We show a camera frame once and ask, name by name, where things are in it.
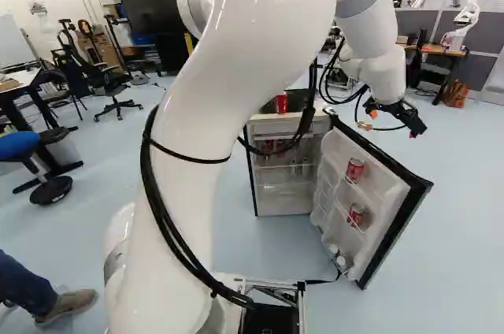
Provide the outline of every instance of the white bottle cap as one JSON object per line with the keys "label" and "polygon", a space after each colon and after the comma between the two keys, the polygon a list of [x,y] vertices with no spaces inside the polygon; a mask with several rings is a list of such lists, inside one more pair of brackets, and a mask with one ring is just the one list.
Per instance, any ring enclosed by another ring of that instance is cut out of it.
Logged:
{"label": "white bottle cap", "polygon": [[347,260],[343,256],[339,256],[336,258],[336,264],[341,268],[345,269],[347,267]]}
{"label": "white bottle cap", "polygon": [[337,255],[339,253],[338,245],[329,245],[329,251],[331,251],[334,255]]}

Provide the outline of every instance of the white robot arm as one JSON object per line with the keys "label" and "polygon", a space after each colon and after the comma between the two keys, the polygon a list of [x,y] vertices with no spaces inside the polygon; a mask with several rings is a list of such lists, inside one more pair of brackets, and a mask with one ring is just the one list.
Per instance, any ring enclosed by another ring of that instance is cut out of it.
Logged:
{"label": "white robot arm", "polygon": [[441,38],[441,44],[448,47],[449,50],[458,52],[462,48],[465,37],[480,19],[479,0],[468,0],[467,6],[455,17],[455,24],[464,25],[456,31],[447,32]]}
{"label": "white robot arm", "polygon": [[[222,162],[249,117],[315,58],[336,1],[338,24],[364,59],[373,96],[380,104],[397,105],[406,87],[392,0],[179,0],[184,23],[201,40],[159,105],[142,154],[151,161],[157,203],[166,208],[160,215],[170,216],[206,269],[211,269],[213,196]],[[152,183],[143,166],[147,190]],[[128,208],[123,224],[118,221],[109,232],[109,241],[116,242],[108,244],[116,249],[108,257],[115,266],[106,267],[110,331],[210,332],[211,289],[169,249],[147,196],[142,190],[132,221]],[[126,236],[127,246],[118,244]]]}

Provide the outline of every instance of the blue stool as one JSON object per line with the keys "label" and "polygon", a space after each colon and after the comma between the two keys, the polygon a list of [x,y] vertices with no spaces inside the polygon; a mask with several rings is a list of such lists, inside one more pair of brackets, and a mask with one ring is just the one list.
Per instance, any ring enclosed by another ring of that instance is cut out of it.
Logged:
{"label": "blue stool", "polygon": [[32,160],[32,155],[40,143],[35,132],[14,132],[0,137],[0,162],[20,162],[34,173],[40,185],[31,193],[30,202],[46,206],[63,199],[72,189],[70,176],[47,179]]}

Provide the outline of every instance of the fridge door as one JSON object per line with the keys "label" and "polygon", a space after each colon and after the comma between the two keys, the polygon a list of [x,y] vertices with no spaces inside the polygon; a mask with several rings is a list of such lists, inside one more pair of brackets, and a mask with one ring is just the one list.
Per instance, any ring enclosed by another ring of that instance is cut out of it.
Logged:
{"label": "fridge door", "polygon": [[[349,280],[364,290],[433,183],[420,178],[331,115],[333,129],[321,144],[311,222]],[[364,162],[362,175],[347,177],[351,158]]]}

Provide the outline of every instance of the mini fridge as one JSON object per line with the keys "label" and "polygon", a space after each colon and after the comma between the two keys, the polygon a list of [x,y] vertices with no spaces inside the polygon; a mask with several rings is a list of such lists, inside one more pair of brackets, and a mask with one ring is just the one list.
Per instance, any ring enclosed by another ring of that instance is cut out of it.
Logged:
{"label": "mini fridge", "polygon": [[[280,157],[247,152],[255,213],[309,214],[328,257],[364,290],[433,183],[345,125],[334,111],[326,113],[317,111],[299,146]],[[255,115],[244,129],[246,140],[265,151],[281,147],[300,117],[287,115]],[[351,159],[363,164],[358,178],[347,175]]]}

